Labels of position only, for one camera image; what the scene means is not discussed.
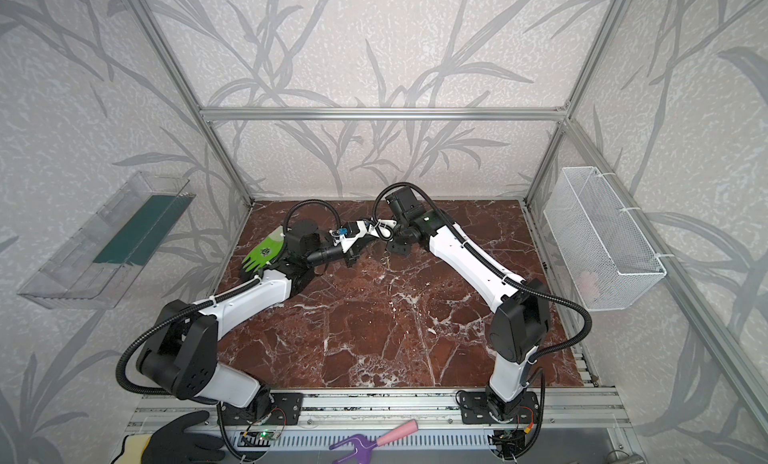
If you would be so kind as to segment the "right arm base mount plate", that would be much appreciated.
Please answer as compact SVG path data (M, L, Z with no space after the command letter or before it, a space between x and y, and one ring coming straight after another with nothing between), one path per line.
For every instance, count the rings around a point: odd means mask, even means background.
M513 424L532 427L538 422L538 396L530 390L524 390L510 402L503 402L486 391L458 390L454 398L463 424Z

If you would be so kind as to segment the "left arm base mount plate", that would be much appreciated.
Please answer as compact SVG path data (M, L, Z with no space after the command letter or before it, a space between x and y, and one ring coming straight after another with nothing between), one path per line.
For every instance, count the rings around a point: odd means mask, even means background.
M276 392L271 393L269 398L262 396L255 405L246 408L224 404L223 424L296 426L302 412L303 400L304 394L300 392Z

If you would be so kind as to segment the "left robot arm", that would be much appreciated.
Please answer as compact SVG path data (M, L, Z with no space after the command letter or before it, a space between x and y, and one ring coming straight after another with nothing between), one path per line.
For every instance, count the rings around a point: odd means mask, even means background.
M163 307L151 331L133 345L137 371L158 385L155 394L180 400L227 403L255 411L269 404L269 391L256 378L220 363L218 342L242 322L299 294L315 268L348 260L353 244L367 235L363 221L322 232L302 220L271 244L277 253L258 254L253 277L225 293L193 304L176 300Z

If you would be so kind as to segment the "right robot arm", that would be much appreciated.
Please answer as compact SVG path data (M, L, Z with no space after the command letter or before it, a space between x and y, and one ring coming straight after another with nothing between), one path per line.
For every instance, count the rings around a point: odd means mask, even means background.
M486 386L487 408L498 422L512 420L551 324L549 303L539 295L545 287L499 264L436 203L418 199L413 187L393 190L385 200L396 220L395 242L420 243L468 282L492 311L487 340L496 357Z

